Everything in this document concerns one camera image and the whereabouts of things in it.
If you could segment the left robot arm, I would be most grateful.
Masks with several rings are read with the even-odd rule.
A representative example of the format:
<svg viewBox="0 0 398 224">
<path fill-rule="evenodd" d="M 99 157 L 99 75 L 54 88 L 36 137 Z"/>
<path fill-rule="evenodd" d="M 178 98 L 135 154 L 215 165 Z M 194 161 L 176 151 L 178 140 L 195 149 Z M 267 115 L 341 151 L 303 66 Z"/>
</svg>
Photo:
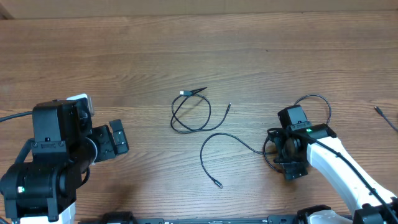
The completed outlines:
<svg viewBox="0 0 398 224">
<path fill-rule="evenodd" d="M 116 119 L 93 127 L 86 98 L 39 103 L 30 113 L 34 138 L 1 178 L 6 217 L 70 222 L 90 165 L 129 151 L 123 124 Z"/>
</svg>

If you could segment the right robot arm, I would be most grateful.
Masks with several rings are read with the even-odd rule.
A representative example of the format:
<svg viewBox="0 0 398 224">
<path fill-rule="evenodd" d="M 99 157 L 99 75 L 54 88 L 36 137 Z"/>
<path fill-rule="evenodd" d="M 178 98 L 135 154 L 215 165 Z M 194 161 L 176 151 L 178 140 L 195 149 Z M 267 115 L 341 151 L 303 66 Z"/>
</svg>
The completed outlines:
<svg viewBox="0 0 398 224">
<path fill-rule="evenodd" d="M 397 223 L 397 196 L 378 184 L 348 154 L 337 134 L 325 123 L 313 125 L 300 105 L 278 112 L 280 128 L 268 130 L 285 180 L 318 170 L 349 209 L 351 218 L 326 205 L 298 211 L 295 223 Z"/>
</svg>

